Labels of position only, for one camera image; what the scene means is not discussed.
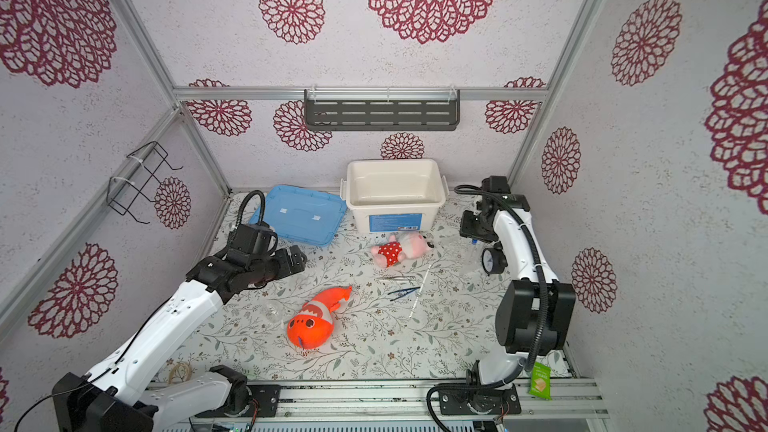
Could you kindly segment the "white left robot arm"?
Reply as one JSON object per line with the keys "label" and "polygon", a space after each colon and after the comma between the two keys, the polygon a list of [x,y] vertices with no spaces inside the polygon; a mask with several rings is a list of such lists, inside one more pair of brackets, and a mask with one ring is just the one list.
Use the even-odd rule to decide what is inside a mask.
{"label": "white left robot arm", "polygon": [[298,246],[280,248],[267,225],[242,224],[226,246],[203,258],[138,331],[86,374],[68,373],[52,389],[61,431],[161,431],[197,414],[240,416],[251,407],[244,374],[224,365],[156,392],[162,365],[233,297],[302,272]]}

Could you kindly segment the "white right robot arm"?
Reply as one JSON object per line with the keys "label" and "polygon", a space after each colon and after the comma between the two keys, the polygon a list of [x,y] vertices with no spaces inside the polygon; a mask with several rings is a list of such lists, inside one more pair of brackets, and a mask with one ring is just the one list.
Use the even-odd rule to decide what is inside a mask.
{"label": "white right robot arm", "polygon": [[463,212],[459,234],[484,245],[483,272],[512,275],[495,314],[498,346],[470,371],[473,385],[500,387],[563,348],[576,293],[545,260],[528,200],[513,194],[506,178],[489,176],[479,186],[462,184],[454,191],[477,198],[475,208]]}

